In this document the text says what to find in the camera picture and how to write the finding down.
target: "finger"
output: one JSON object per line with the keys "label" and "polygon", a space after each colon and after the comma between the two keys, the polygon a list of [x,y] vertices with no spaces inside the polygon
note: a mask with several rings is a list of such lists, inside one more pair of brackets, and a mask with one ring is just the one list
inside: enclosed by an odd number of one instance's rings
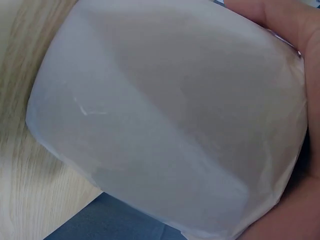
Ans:
{"label": "finger", "polygon": [[294,45],[303,55],[320,31],[319,9],[297,0],[225,0],[232,11],[263,25]]}

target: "blue fabric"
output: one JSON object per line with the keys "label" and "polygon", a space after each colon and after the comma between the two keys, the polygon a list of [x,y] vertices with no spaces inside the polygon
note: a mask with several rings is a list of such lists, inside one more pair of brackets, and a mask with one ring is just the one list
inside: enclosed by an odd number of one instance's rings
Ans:
{"label": "blue fabric", "polygon": [[181,233],[101,194],[45,240],[186,240]]}

